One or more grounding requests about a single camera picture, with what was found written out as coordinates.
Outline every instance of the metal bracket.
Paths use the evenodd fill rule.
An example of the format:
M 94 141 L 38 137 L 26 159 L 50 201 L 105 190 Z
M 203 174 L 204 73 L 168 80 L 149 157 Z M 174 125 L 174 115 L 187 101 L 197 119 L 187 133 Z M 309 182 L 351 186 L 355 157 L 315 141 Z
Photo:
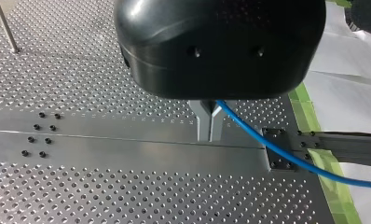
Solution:
M 283 129 L 262 129 L 262 134 L 270 142 L 282 147 L 283 149 L 290 151 L 291 142 L 287 132 Z M 265 147 L 266 158 L 268 163 L 268 169 L 270 170 L 284 170 L 284 171 L 295 171 L 296 165 L 292 164 L 287 159 L 276 154 L 270 148 Z
M 189 106 L 197 115 L 198 141 L 220 141 L 223 131 L 225 113 L 215 101 L 188 101 Z

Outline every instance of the aluminum breadboard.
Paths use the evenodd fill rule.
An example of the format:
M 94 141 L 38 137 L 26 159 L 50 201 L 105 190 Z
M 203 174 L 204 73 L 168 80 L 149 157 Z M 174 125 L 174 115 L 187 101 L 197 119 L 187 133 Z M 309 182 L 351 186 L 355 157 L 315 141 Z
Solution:
M 318 223 L 306 180 L 0 162 L 0 223 Z
M 0 28 L 0 110 L 196 126 L 186 101 L 141 90 L 120 55 L 113 0 L 20 0 Z M 230 103 L 257 128 L 295 129 L 287 97 Z M 233 127 L 228 119 L 226 128 Z

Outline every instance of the perforated metal plate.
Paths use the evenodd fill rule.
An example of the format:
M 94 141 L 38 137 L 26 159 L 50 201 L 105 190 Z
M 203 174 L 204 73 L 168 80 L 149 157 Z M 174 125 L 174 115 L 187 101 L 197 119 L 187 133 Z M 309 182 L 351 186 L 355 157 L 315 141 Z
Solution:
M 0 223 L 333 223 L 317 176 L 263 150 L 25 136 L 0 133 Z
M 0 130 L 33 132 L 31 125 L 41 122 L 36 114 L 43 111 L 68 118 L 60 134 L 196 142 L 197 120 L 187 102 L 157 98 L 133 82 L 119 53 L 112 10 L 113 0 L 19 1 L 7 18 L 20 54 L 8 51 L 0 28 L 0 117 L 14 118 L 4 125 L 11 129 L 2 121 Z M 256 128 L 295 130 L 286 96 L 229 104 Z M 26 119 L 29 126 L 22 123 Z M 227 119 L 223 135 L 231 136 L 218 144 L 257 146 L 230 140 L 234 128 Z M 243 132 L 235 134 L 247 139 Z
M 220 146 L 196 145 L 188 104 L 132 81 L 112 9 L 20 0 L 7 15 L 21 52 L 0 29 L 0 223 L 333 223 L 317 177 L 268 172 L 231 120 Z M 295 131 L 286 96 L 228 103 L 256 128 Z

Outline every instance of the green tape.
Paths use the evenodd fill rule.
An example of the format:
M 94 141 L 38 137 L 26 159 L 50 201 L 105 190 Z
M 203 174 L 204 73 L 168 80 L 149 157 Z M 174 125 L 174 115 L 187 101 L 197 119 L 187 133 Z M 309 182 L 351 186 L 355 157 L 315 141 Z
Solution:
M 302 83 L 288 95 L 298 129 L 302 132 L 320 132 L 321 128 L 305 85 Z M 337 158 L 334 157 L 330 150 L 309 149 L 309 153 L 316 166 L 333 174 L 343 175 Z M 336 224 L 361 224 L 348 186 L 325 177 L 319 176 L 319 178 L 325 199 Z
M 348 0 L 327 0 L 328 2 L 335 2 L 340 7 L 351 7 L 351 2 Z
M 289 98 L 293 106 L 298 129 L 302 132 L 319 132 L 321 130 L 320 125 L 305 85 L 301 83 L 294 91 L 291 91 Z
M 318 167 L 336 175 L 343 175 L 339 162 L 331 151 L 309 149 L 309 153 L 313 158 L 314 164 Z M 362 222 L 354 207 L 348 186 L 325 177 L 319 176 L 319 178 L 335 223 L 361 224 Z

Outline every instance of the black plastic housing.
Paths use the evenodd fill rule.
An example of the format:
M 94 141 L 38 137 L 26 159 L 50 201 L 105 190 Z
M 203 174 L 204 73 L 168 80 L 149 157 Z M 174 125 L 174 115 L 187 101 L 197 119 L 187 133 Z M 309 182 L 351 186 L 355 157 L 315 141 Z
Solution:
M 176 99 L 260 99 L 305 77 L 323 0 L 117 0 L 118 41 L 136 83 Z

